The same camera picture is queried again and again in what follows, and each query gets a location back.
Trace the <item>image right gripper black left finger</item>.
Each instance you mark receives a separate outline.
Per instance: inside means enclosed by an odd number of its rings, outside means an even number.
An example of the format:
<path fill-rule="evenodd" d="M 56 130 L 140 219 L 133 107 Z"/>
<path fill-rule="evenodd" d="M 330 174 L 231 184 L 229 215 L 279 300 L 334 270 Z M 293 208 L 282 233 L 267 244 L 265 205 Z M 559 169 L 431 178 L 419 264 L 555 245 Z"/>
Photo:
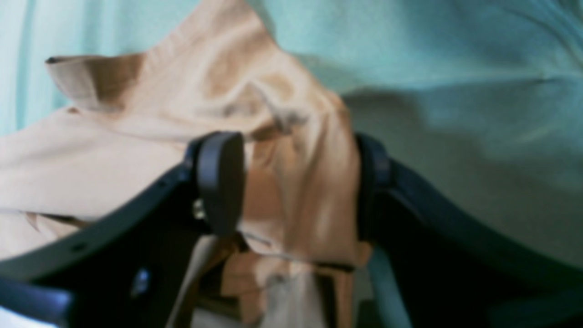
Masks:
<path fill-rule="evenodd" d="M 236 231 L 244 139 L 216 132 L 91 226 L 1 263 L 1 306 L 59 328 L 164 328 L 204 235 Z"/>

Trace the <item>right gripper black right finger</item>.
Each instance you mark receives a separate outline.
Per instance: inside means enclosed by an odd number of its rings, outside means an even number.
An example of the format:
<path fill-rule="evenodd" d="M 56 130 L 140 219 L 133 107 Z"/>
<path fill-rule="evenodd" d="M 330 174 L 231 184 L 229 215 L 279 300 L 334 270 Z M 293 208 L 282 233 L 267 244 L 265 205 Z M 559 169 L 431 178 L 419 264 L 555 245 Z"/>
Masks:
<path fill-rule="evenodd" d="M 456 207 L 383 144 L 356 134 L 358 236 L 373 245 L 382 328 L 580 328 L 582 270 L 531 251 Z"/>

